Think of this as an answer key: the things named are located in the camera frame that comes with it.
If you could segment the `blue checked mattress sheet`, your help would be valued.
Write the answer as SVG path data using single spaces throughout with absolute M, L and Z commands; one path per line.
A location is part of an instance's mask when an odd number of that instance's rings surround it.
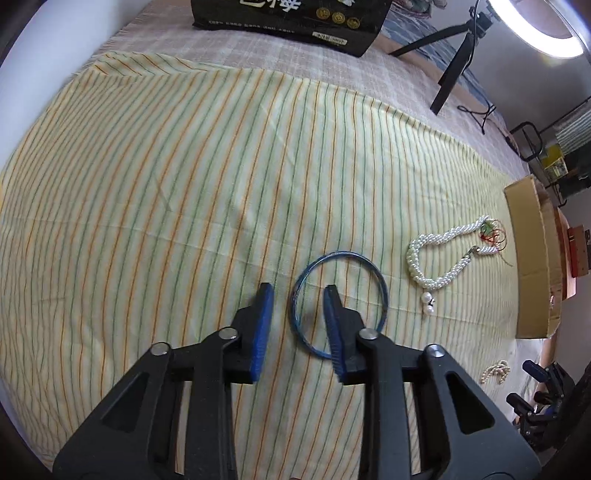
M 394 57 L 408 59 L 412 53 L 419 54 L 442 70 L 438 76 L 439 91 L 430 106 L 434 114 L 442 110 L 454 87 L 463 86 L 483 105 L 478 113 L 486 115 L 494 112 L 496 106 L 487 98 L 470 66 L 479 41 L 497 20 L 496 14 L 482 11 L 480 4 L 475 3 L 469 9 L 467 21 L 438 30 L 426 14 L 393 4 L 383 33 L 398 44 L 392 53 Z

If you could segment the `striped hanging towel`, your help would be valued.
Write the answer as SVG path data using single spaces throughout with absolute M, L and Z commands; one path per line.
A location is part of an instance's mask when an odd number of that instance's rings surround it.
M 554 127 L 555 137 L 563 154 L 567 155 L 590 142 L 591 110 L 586 104 Z

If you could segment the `black clothes rack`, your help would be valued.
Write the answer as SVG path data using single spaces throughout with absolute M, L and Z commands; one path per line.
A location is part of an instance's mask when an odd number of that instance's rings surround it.
M 559 207 L 564 207 L 571 197 L 590 188 L 590 142 L 570 154 L 563 154 L 568 173 L 554 182 L 547 179 L 542 158 L 546 147 L 557 143 L 554 127 L 586 104 L 590 104 L 589 96 L 545 127 L 538 128 L 533 122 L 524 121 L 510 130 L 521 160 L 554 197 Z

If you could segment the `yellow box on rack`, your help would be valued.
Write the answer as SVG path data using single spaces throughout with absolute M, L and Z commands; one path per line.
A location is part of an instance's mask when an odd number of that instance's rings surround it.
M 564 155 L 558 143 L 546 147 L 542 167 L 549 182 L 559 180 L 568 173 Z

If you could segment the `dark blue bangle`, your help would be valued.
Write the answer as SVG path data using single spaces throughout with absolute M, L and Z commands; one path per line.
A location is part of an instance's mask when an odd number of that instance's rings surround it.
M 295 337 L 297 337 L 297 340 L 301 343 L 301 346 L 303 346 L 304 350 L 307 351 L 311 356 L 315 356 L 322 360 L 331 359 L 331 354 L 316 348 L 313 344 L 311 344 L 311 342 L 308 341 L 307 337 L 305 337 L 303 331 L 301 330 L 301 319 L 297 312 L 298 295 L 300 295 L 301 290 L 304 288 L 305 281 L 307 281 L 308 276 L 311 275 L 311 272 L 314 271 L 315 268 L 338 259 L 348 259 L 360 263 L 363 267 L 367 268 L 367 270 L 370 271 L 370 274 L 373 274 L 377 280 L 382 301 L 381 316 L 376 326 L 376 330 L 379 333 L 383 332 L 388 318 L 388 309 L 390 304 L 388 286 L 386 284 L 384 275 L 381 273 L 380 269 L 372 261 L 370 261 L 370 259 L 360 253 L 345 250 L 329 252 L 325 255 L 322 255 L 321 257 L 318 257 L 304 268 L 304 271 L 301 272 L 301 274 L 297 277 L 297 281 L 295 281 L 293 289 L 291 289 L 290 301 L 288 301 L 288 320 L 290 320 L 291 330 L 294 331 Z

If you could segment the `brown cardboard box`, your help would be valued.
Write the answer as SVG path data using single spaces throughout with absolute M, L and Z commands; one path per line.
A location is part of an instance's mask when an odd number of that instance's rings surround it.
M 515 244 L 519 308 L 518 339 L 550 338 L 558 329 L 569 286 L 568 221 L 536 177 L 526 176 L 504 189 Z

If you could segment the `pearl earrings pair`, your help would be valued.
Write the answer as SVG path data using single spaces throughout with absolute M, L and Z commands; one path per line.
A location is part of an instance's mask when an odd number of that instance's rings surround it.
M 430 316 L 435 313 L 435 298 L 431 292 L 426 291 L 421 295 L 421 303 L 425 315 Z

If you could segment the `small pearl strand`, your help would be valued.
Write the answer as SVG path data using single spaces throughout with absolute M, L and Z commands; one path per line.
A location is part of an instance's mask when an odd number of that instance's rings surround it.
M 484 385 L 489 379 L 495 379 L 498 385 L 503 384 L 509 374 L 511 373 L 511 367 L 506 360 L 499 360 L 488 367 L 486 367 L 479 379 L 479 383 Z

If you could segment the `orange patterned cloth box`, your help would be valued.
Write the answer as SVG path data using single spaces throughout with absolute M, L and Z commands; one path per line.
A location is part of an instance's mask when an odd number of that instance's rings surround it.
M 560 208 L 554 209 L 562 269 L 562 299 L 577 293 L 577 279 L 590 273 L 590 230 L 571 226 Z

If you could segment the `yellow striped cloth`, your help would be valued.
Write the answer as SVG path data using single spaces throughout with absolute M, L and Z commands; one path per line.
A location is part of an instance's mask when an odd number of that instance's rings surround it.
M 399 344 L 443 345 L 503 404 L 540 343 L 515 336 L 515 252 L 477 258 L 427 314 L 409 243 L 488 215 L 512 177 L 393 106 L 284 73 L 108 52 L 78 73 L 1 171 L 1 377 L 44 465 L 157 341 L 229 324 L 274 289 L 263 375 L 233 390 L 243 479 L 353 479 L 363 391 L 327 347 L 322 290 Z

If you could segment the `black snack bag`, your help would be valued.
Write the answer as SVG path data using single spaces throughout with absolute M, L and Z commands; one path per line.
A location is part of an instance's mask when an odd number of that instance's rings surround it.
M 355 57 L 379 35 L 389 1 L 195 0 L 193 25 L 205 30 L 240 30 L 314 43 Z

